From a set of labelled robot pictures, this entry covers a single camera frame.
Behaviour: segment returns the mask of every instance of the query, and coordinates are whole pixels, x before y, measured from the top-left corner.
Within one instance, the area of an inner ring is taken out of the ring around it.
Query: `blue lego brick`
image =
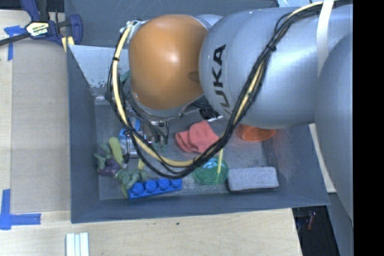
[[[182,180],[169,180],[160,178],[157,180],[147,180],[146,182],[136,182],[132,188],[128,190],[129,199],[149,197],[168,192],[181,190]]]
[[[11,190],[6,189],[2,192],[0,230],[10,230],[14,225],[39,225],[41,213],[27,213],[13,215],[10,213]]]

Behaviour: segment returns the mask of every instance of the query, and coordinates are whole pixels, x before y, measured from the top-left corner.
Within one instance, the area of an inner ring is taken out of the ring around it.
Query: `wooden table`
[[[5,26],[28,22],[23,11],[0,10],[0,39]],[[0,192],[11,186],[7,50],[0,47]],[[90,255],[302,255],[291,209],[89,224],[71,224],[68,210],[42,212],[41,225],[0,230],[0,255],[65,255],[65,235],[82,232],[89,234]]]

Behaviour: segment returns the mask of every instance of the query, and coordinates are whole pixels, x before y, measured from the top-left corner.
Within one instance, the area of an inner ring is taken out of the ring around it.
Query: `blue clamp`
[[[147,180],[146,182],[136,182],[132,188],[127,190],[129,199],[149,197],[152,195],[163,194],[181,190],[182,180],[169,180],[160,178],[157,180]]]
[[[51,41],[62,47],[63,36],[59,33],[58,25],[49,20],[46,8],[47,0],[20,0],[23,10],[31,18],[31,22],[25,29],[29,32],[29,37],[34,40]],[[80,44],[83,37],[82,21],[78,14],[69,16],[72,27],[72,37],[75,44]]]
[[[0,212],[0,230],[10,230],[17,225],[40,225],[41,213],[13,215],[10,213],[11,189],[3,190]]]
[[[4,31],[10,37],[13,37],[14,35],[26,33],[26,30],[24,29],[24,27],[20,27],[20,26],[5,27]],[[10,45],[8,46],[8,61],[11,61],[12,59],[13,59],[13,43],[10,43]]]

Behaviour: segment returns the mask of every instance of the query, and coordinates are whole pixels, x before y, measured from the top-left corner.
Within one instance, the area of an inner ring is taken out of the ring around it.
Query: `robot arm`
[[[330,49],[351,32],[351,2],[335,1]],[[321,9],[322,2],[318,2],[297,10],[240,12],[211,22],[215,23],[212,29],[193,17],[162,16],[136,31],[129,51],[133,101],[140,112],[167,120],[204,94],[228,119],[219,141],[189,161],[160,156],[132,128],[124,112],[117,64],[134,26],[128,25],[116,48],[112,86],[118,116],[143,162],[161,176],[180,178],[222,149],[240,122],[261,128],[314,122],[316,28]],[[167,173],[151,165],[141,150],[158,159]],[[174,167],[183,169],[175,171]]]

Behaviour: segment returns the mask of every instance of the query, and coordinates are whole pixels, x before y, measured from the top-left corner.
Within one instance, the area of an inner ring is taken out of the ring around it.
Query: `yellow stick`
[[[220,149],[218,153],[218,162],[217,162],[217,174],[221,172],[221,161],[223,160],[223,149]]]

